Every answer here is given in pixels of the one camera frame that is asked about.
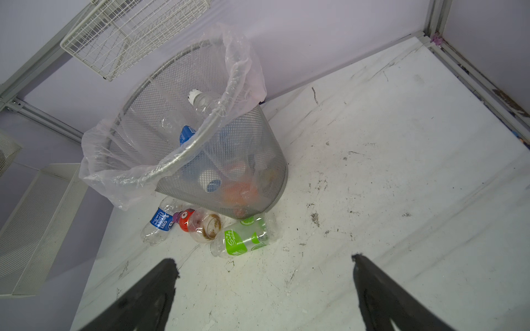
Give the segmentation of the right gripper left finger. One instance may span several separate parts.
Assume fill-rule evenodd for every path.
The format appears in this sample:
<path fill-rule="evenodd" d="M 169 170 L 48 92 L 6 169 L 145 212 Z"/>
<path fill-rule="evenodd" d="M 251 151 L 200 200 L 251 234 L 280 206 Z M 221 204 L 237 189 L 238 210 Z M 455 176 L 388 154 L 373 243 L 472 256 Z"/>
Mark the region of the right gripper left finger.
<path fill-rule="evenodd" d="M 173 259 L 163 259 L 83 330 L 164 330 L 179 278 Z"/>

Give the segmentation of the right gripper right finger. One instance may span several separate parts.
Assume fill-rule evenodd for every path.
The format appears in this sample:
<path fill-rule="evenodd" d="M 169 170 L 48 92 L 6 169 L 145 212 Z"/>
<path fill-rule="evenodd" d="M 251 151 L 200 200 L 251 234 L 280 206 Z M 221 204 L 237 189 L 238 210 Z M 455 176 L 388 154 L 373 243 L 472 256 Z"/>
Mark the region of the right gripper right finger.
<path fill-rule="evenodd" d="M 369 258 L 352 256 L 353 281 L 367 330 L 452 330 Z"/>

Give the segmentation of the Pocari bottle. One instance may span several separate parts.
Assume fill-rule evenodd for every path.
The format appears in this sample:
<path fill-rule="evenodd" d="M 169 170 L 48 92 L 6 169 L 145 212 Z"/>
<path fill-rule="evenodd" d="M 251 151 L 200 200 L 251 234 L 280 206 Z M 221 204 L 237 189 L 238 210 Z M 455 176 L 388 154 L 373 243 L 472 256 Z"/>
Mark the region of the Pocari bottle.
<path fill-rule="evenodd" d="M 223 179 L 219 170 L 209 168 L 200 172 L 198 183 L 206 193 L 214 193 L 222 187 Z"/>

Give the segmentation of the orange label yellow-cap bottle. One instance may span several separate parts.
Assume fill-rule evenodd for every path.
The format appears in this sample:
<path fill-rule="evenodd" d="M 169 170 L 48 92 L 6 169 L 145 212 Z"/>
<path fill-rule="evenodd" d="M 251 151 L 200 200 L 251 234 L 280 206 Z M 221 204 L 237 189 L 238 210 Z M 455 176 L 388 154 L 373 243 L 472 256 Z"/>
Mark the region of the orange label yellow-cap bottle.
<path fill-rule="evenodd" d="M 227 206 L 250 206 L 259 201 L 259 190 L 251 178 L 228 181 L 222 185 L 221 198 Z"/>

